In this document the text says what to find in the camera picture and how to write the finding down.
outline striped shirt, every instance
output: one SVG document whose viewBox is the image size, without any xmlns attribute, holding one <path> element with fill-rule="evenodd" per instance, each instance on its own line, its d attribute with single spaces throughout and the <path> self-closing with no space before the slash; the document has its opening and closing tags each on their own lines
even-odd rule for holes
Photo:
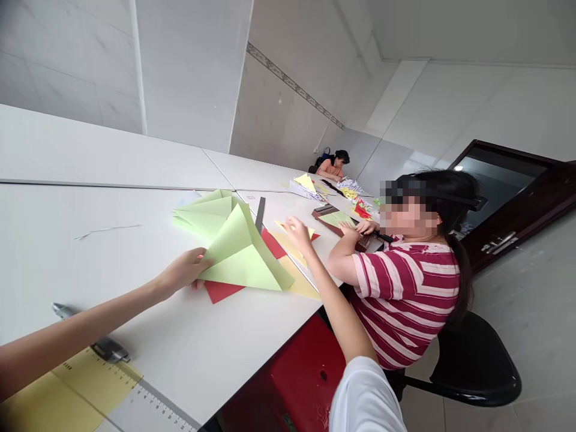
<svg viewBox="0 0 576 432">
<path fill-rule="evenodd" d="M 359 287 L 348 300 L 372 341 L 382 368 L 418 360 L 456 305 L 460 270 L 449 246 L 404 243 L 353 255 Z"/>
</svg>

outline hand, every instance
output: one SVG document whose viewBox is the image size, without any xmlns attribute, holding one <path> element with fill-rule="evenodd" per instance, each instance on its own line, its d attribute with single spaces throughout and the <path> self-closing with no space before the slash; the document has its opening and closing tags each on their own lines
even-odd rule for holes
<svg viewBox="0 0 576 432">
<path fill-rule="evenodd" d="M 300 252 L 304 253 L 312 249 L 308 227 L 300 219 L 295 216 L 288 216 L 284 226 L 286 226 L 288 237 L 300 249 Z"/>
<path fill-rule="evenodd" d="M 356 225 L 356 231 L 366 235 L 374 232 L 376 228 L 378 228 L 378 224 L 374 221 L 361 220 L 358 225 Z"/>
<path fill-rule="evenodd" d="M 344 233 L 344 236 L 354 236 L 360 238 L 360 233 L 356 231 L 356 227 L 349 222 L 338 222 L 338 226 Z"/>
<path fill-rule="evenodd" d="M 187 285 L 197 289 L 204 286 L 204 281 L 197 280 L 197 277 L 214 263 L 213 260 L 202 260 L 205 253 L 204 248 L 184 252 L 155 278 L 156 286 L 164 300 Z"/>
</svg>

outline black hair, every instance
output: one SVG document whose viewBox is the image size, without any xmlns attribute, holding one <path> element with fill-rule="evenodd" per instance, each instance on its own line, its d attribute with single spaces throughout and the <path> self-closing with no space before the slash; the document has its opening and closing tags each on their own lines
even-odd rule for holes
<svg viewBox="0 0 576 432">
<path fill-rule="evenodd" d="M 336 150 L 333 155 L 328 156 L 332 166 L 334 166 L 334 161 L 336 158 L 344 160 L 344 165 L 350 163 L 350 157 L 348 156 L 348 152 L 346 150 Z"/>
<path fill-rule="evenodd" d="M 427 170 L 414 173 L 412 176 L 430 183 L 442 195 L 452 195 L 470 200 L 478 196 L 477 180 L 463 171 Z M 460 244 L 460 241 L 451 232 L 460 229 L 460 224 L 466 219 L 470 206 L 437 197 L 427 201 L 427 206 L 430 205 L 430 209 L 437 212 L 442 220 L 438 225 L 438 234 L 444 237 L 454 251 L 460 269 L 458 299 L 454 310 L 448 317 L 448 323 L 458 323 L 464 318 L 466 311 L 471 306 L 474 292 L 472 289 L 472 266 L 470 265 L 468 254 L 466 249 Z"/>
</svg>

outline ponytail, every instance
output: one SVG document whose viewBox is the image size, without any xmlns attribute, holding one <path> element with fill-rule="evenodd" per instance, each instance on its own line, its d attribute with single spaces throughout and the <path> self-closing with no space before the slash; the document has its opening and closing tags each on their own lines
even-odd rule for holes
<svg viewBox="0 0 576 432">
<path fill-rule="evenodd" d="M 470 306 L 472 306 L 474 300 L 474 289 L 472 288 L 472 266 L 470 265 L 466 249 L 464 249 L 460 240 L 458 240 L 454 234 L 444 235 L 444 238 L 454 252 L 458 268 L 460 269 L 458 299 L 456 300 L 456 306 L 447 320 L 447 324 L 454 325 L 460 323 L 464 319 L 466 311 Z"/>
</svg>

